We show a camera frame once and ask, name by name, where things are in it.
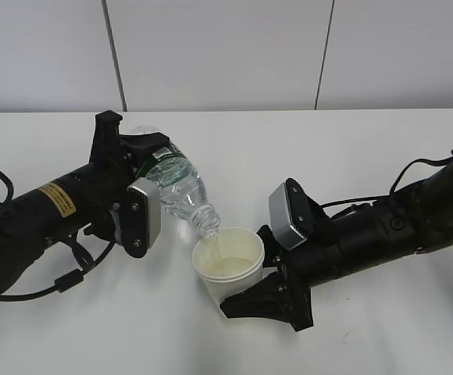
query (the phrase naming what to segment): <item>white wall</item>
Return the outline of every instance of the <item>white wall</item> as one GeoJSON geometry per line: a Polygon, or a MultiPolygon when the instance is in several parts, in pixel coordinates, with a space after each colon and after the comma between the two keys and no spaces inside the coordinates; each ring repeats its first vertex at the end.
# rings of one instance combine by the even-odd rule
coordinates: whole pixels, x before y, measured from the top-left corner
{"type": "Polygon", "coordinates": [[[109,0],[129,110],[313,109],[331,0],[109,0]]]}
{"type": "Polygon", "coordinates": [[[0,112],[121,110],[99,0],[0,0],[0,112]]]}
{"type": "MultiPolygon", "coordinates": [[[[453,1],[107,0],[130,111],[453,107],[453,1]]],[[[0,112],[122,110],[102,0],[0,0],[0,112]]]]}
{"type": "Polygon", "coordinates": [[[319,109],[453,107],[453,0],[336,0],[319,109]]]}

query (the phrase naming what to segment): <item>water in cup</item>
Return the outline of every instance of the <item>water in cup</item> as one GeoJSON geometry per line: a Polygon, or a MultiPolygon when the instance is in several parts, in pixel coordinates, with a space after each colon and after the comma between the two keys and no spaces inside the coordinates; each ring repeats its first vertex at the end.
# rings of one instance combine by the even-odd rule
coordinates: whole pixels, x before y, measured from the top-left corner
{"type": "Polygon", "coordinates": [[[228,257],[222,258],[218,242],[218,234],[214,234],[207,240],[209,251],[214,255],[215,262],[209,268],[208,274],[214,277],[228,277],[244,272],[254,263],[248,259],[228,257]]]}
{"type": "Polygon", "coordinates": [[[208,274],[216,277],[226,277],[244,272],[254,263],[244,258],[225,258],[214,262],[208,274]]]}

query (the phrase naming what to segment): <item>black bracket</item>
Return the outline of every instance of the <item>black bracket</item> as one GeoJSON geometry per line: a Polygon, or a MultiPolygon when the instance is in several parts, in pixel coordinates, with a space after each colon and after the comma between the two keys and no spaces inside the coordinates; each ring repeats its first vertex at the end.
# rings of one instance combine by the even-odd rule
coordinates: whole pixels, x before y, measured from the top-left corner
{"type": "Polygon", "coordinates": [[[284,264],[282,246],[273,237],[268,226],[258,231],[265,245],[263,267],[277,271],[219,306],[228,318],[258,317],[290,323],[295,331],[313,327],[310,290],[301,285],[295,272],[284,264]]]}

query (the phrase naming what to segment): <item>yellow warning label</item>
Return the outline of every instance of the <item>yellow warning label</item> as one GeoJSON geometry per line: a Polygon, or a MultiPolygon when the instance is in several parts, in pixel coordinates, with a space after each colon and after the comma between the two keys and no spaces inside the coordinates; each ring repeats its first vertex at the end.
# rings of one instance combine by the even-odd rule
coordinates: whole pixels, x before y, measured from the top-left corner
{"type": "Polygon", "coordinates": [[[38,190],[45,193],[55,203],[62,217],[68,217],[76,212],[76,206],[73,204],[70,196],[57,184],[50,182],[41,186],[38,190]]]}

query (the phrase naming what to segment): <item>screw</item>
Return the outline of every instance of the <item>screw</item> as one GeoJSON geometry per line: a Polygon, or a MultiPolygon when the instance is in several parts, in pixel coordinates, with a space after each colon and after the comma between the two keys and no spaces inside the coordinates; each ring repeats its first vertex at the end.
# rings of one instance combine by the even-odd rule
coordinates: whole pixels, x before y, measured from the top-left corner
{"type": "Polygon", "coordinates": [[[404,228],[404,220],[402,219],[391,219],[390,226],[395,230],[401,230],[404,228]]]}

